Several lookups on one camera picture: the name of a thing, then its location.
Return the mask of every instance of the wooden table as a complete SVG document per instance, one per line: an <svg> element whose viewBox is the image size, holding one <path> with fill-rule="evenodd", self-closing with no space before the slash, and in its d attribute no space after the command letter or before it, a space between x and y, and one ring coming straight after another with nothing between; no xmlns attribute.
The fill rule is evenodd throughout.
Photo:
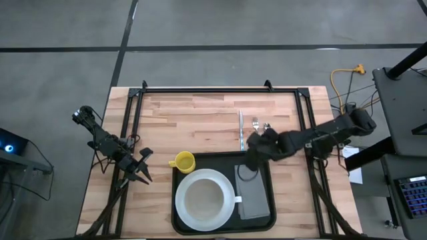
<svg viewBox="0 0 427 240"><path fill-rule="evenodd" d="M333 119L326 88L309 88L316 123ZM104 129L111 134L120 134L128 89L111 89L103 123ZM135 152L143 147L154 151L147 161L153 183L130 183L122 237L184 237L176 233L171 225L172 170L167 162L180 151L239 151L239 110L244 115L245 139L253 132L252 117L257 117L260 125L270 123L277 132L300 129L296 101L290 93L144 94L138 128L141 141L136 145ZM304 108L306 125L310 126L306 113ZM328 161L326 171L332 201L344 219L355 230L362 232L347 173L338 165L335 157ZM270 161L270 169L277 221L269 231L199 237L318 237L304 152L299 151L283 161ZM113 167L104 175L99 165L92 169L77 233L88 229L105 207L112 172ZM327 221L324 205L322 212ZM115 226L114 214L111 224Z"/></svg>

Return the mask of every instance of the gray floor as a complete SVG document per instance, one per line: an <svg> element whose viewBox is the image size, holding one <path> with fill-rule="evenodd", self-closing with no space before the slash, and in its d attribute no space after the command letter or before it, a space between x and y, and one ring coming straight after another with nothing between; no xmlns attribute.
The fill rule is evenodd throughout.
<svg viewBox="0 0 427 240"><path fill-rule="evenodd" d="M0 0L0 47L119 46L131 0ZM415 0L139 0L129 45L422 43L427 17ZM373 69L392 66L413 49L126 53L119 86L326 85L338 68L365 65L352 89L372 84ZM103 113L117 53L0 53L0 127L27 137L55 166L52 199L27 195L17 239L74 234L92 151L89 133L71 120L81 105ZM422 61L418 67L425 67ZM337 73L340 92L349 73ZM374 88L349 101L363 102ZM380 104L377 130L353 139L369 146L389 135ZM369 166L375 176L380 166ZM47 192L35 176L32 188ZM385 229L385 199L354 186L362 228L374 237L403 238Z"/></svg>

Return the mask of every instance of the fork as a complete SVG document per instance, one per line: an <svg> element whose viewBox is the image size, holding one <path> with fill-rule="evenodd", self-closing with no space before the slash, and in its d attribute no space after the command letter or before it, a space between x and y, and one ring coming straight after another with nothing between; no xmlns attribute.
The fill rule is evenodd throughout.
<svg viewBox="0 0 427 240"><path fill-rule="evenodd" d="M258 129L260 128L260 123L258 123L257 117L252 118L252 127L254 127L255 131L258 132Z"/></svg>

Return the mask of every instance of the yellow cup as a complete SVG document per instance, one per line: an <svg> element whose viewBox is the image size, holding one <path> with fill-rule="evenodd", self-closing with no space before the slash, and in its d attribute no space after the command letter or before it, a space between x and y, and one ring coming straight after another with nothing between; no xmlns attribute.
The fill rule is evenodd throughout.
<svg viewBox="0 0 427 240"><path fill-rule="evenodd" d="M195 169L194 155L187 151L178 153L175 157L175 161L169 161L170 167L176 167L184 174L191 173Z"/></svg>

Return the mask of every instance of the black tray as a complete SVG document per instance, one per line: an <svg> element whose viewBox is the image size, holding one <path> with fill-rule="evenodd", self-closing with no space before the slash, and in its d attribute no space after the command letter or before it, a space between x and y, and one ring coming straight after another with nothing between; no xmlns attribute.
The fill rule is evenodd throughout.
<svg viewBox="0 0 427 240"><path fill-rule="evenodd" d="M198 169L213 169L224 174L233 188L236 189L236 178L234 173L234 166L244 164L245 152L225 152L225 153L194 153L195 157L195 170ZM270 166L266 161L260 166L260 173L262 181L264 182L264 188L266 189L266 195L268 205L270 207L270 216L258 217L256 219L241 220L238 213L237 206L234 208L232 216L228 221L220 228L213 231L196 231L188 227L178 216L175 209L175 194L179 183L183 180L186 174L181 173L176 167L172 171L172 214L171 223L175 231L181 235L205 235L213 233L244 233L244 232L256 232L256 231L267 231L272 228L276 222L276 206L274 203L274 193L272 185L272 177L270 174Z"/></svg>

